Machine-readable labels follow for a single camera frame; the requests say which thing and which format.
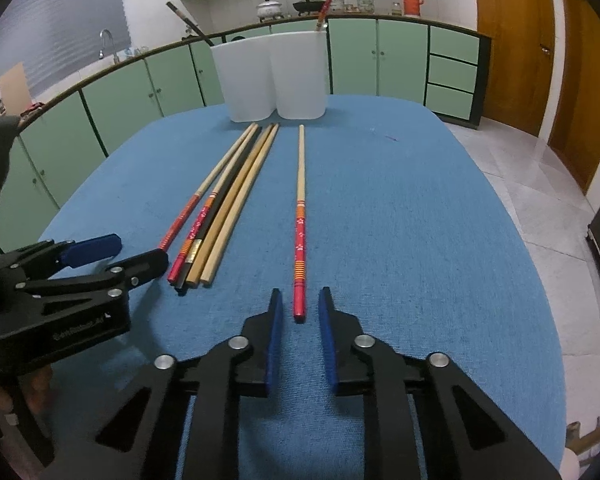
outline silver rivet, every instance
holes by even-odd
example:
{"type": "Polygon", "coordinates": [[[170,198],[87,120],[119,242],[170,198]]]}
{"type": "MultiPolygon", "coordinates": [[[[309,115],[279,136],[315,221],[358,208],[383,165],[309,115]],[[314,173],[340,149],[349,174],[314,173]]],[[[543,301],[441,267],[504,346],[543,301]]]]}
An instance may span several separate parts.
{"type": "Polygon", "coordinates": [[[360,334],[356,336],[353,342],[356,344],[356,346],[359,346],[360,348],[371,348],[373,345],[376,344],[376,340],[367,334],[360,334]]]}
{"type": "Polygon", "coordinates": [[[170,355],[158,355],[158,357],[155,358],[154,366],[159,370],[168,370],[175,364],[175,362],[176,359],[174,359],[170,355]]]}
{"type": "Polygon", "coordinates": [[[242,335],[237,335],[229,339],[229,346],[234,350],[242,350],[243,348],[247,348],[248,345],[249,340],[242,335]]]}
{"type": "Polygon", "coordinates": [[[18,416],[15,413],[7,413],[4,416],[5,420],[7,421],[7,424],[9,424],[10,426],[17,426],[18,425],[18,416]]]}
{"type": "Polygon", "coordinates": [[[444,368],[449,364],[449,357],[442,352],[436,352],[435,354],[430,355],[429,362],[436,368],[444,368]]]}

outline blue gripper pad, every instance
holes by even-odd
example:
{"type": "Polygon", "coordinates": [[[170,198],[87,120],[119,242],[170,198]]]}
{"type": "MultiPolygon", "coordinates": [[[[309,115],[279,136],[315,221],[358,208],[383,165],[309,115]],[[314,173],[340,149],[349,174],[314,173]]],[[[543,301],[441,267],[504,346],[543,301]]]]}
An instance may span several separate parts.
{"type": "Polygon", "coordinates": [[[322,354],[327,373],[327,382],[335,394],[338,389],[338,369],[336,368],[336,347],[331,327],[330,310],[333,310],[331,293],[327,287],[318,295],[318,319],[320,320],[320,336],[322,337],[322,354]]]}
{"type": "Polygon", "coordinates": [[[280,368],[280,343],[282,341],[282,320],[283,306],[282,293],[276,290],[271,296],[269,311],[273,310],[273,322],[271,324],[271,334],[269,347],[267,348],[267,375],[265,378],[265,387],[267,395],[273,391],[278,382],[278,369],[280,368]]]}
{"type": "Polygon", "coordinates": [[[117,256],[122,250],[122,240],[117,234],[91,238],[67,247],[60,256],[60,263],[75,269],[104,258],[117,256]]]}

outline pot lid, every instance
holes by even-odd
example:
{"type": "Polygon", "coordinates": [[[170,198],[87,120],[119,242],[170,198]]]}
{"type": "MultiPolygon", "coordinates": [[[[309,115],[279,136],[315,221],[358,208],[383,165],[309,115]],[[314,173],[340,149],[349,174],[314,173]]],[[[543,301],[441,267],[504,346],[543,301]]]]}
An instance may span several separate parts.
{"type": "Polygon", "coordinates": [[[275,0],[264,0],[261,4],[258,4],[259,9],[264,9],[265,7],[279,7],[281,4],[275,0]]]}

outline window blind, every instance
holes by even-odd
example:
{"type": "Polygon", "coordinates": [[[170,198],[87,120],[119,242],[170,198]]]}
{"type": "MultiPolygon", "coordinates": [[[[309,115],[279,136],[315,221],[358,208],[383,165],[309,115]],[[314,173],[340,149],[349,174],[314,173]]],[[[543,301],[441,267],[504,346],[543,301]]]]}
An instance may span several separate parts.
{"type": "Polygon", "coordinates": [[[0,76],[23,62],[36,96],[98,59],[103,28],[115,50],[130,46],[122,0],[13,0],[0,17],[0,76]]]}

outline white pot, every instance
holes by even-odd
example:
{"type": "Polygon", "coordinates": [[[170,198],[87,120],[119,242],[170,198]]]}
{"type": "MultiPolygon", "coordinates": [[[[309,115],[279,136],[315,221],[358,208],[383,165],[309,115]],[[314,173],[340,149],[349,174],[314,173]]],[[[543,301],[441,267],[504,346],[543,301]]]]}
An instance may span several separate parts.
{"type": "Polygon", "coordinates": [[[258,18],[274,18],[275,16],[282,16],[282,4],[279,2],[264,0],[258,5],[258,18]]]}

